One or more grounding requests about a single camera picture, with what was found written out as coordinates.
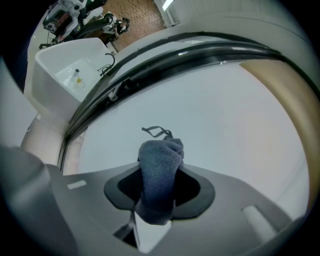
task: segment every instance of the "white sink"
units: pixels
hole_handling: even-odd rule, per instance
[[[35,55],[32,96],[67,122],[97,84],[102,66],[113,59],[98,38],[59,43]],[[72,78],[78,69],[78,82]]]

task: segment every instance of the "black frame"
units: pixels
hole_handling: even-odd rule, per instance
[[[184,33],[163,40],[163,44],[171,40],[186,39],[194,37],[195,33]],[[58,166],[63,172],[64,160],[69,143],[83,133],[87,127],[110,108],[121,103],[134,93],[171,76],[197,69],[203,66],[222,64],[230,61],[243,61],[252,59],[280,60],[288,63],[295,69],[310,85],[313,92],[320,99],[320,92],[311,79],[292,61],[283,56],[279,51],[265,45],[243,41],[214,41],[198,43],[187,48],[173,50],[157,55],[127,71],[110,84],[109,82],[119,69],[131,61],[137,54],[144,53],[159,42],[146,46],[143,50],[129,55],[122,62],[116,64],[106,76],[101,79],[82,102],[76,113],[73,115],[70,127],[66,131],[58,160]],[[116,90],[117,96],[112,99],[108,95]]]

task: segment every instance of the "blue towel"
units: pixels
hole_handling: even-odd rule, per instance
[[[152,135],[150,130],[162,131]],[[184,158],[184,146],[169,130],[160,126],[142,128],[152,137],[165,134],[163,140],[148,140],[139,149],[143,189],[135,212],[146,223],[165,225],[172,217],[175,201],[175,177]]]

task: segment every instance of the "light fixture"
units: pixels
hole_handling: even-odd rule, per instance
[[[166,0],[164,5],[162,6],[162,9],[165,11],[173,1],[174,0]]]
[[[188,53],[188,51],[184,51],[184,52],[178,53],[178,55],[181,56],[181,55],[184,55],[184,54],[187,54],[187,53]]]

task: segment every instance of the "patterned wall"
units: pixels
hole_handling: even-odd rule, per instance
[[[114,42],[119,50],[166,28],[153,0],[109,0],[103,9],[105,12],[112,12],[118,19],[130,19],[128,32],[120,35]]]

